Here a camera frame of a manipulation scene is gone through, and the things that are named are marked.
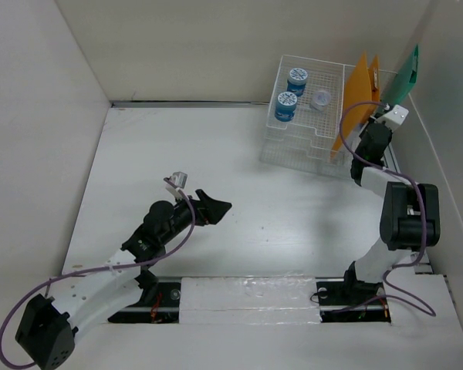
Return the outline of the orange notebook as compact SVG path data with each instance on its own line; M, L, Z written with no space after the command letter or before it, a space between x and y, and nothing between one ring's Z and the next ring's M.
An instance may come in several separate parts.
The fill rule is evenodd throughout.
M343 113L352 105L364 101L379 102L379 57L375 55L371 64L367 64L367 54L363 52L359 62L350 73L343 91ZM377 107L360 105L352 108L343 120L342 133L346 140L362 123L365 123Z

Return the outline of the green notebook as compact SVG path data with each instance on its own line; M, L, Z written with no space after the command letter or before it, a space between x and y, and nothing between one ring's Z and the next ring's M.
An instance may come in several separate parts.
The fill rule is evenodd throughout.
M408 54L396 76L384 88L380 102L390 106L400 105L417 82L419 46L416 44Z

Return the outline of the small clear tape roll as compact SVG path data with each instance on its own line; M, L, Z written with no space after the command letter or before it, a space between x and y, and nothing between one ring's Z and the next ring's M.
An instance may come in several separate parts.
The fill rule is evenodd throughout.
M318 112L324 112L331 102L331 94L326 90L316 90L312 94L309 107Z

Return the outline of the blue tape roll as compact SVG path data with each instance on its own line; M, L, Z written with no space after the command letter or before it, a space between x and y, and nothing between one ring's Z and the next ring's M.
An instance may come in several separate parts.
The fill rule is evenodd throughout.
M309 73L299 67L295 67L289 70L287 76L287 90L300 97L303 95L306 84L308 82Z
M281 92L275 100L274 117L280 122L292 121L297 104L298 98L294 92Z

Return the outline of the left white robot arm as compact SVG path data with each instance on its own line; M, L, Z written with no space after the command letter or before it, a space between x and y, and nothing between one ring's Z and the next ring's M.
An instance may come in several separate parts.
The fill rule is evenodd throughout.
M150 266L166 245L191 227L216 225L232 208L203 190L197 198L177 196L150 206L142 224L107 261L107 269L85 273L71 290L54 298L37 294L25 306L15 340L41 369L56 369L94 326L131 304L156 298L157 277Z

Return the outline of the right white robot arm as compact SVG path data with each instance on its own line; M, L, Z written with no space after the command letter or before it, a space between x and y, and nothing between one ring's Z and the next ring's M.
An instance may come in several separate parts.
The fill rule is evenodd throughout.
M360 187L383 199L376 243L352 262L343 276L341 295L351 304L373 297L387 272L411 252L433 247L441 236L439 190L383 171L383 154L393 136L389 127L371 120L360 134L350 175Z

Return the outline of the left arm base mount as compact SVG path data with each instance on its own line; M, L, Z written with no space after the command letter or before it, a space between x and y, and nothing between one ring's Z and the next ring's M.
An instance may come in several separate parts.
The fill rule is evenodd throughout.
M145 270L136 280L142 289L139 300L113 314L107 321L111 324L178 323L182 279L157 277Z

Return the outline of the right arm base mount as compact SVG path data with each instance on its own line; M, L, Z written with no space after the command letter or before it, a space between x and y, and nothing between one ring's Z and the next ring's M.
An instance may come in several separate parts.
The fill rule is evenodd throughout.
M390 313L381 283L355 283L349 286L342 277L317 278L310 301L319 307L323 324L390 323Z

